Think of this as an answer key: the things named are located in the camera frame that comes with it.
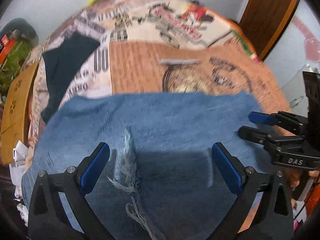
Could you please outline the person right hand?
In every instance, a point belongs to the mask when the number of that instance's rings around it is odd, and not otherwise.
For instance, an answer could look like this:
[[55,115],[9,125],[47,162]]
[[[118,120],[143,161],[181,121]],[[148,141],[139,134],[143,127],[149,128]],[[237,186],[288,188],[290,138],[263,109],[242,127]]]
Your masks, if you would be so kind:
[[[285,177],[288,179],[291,187],[298,186],[300,184],[300,178],[304,170],[296,168],[286,168],[284,171]],[[308,171],[308,176],[311,178],[317,178],[319,175],[319,169]]]

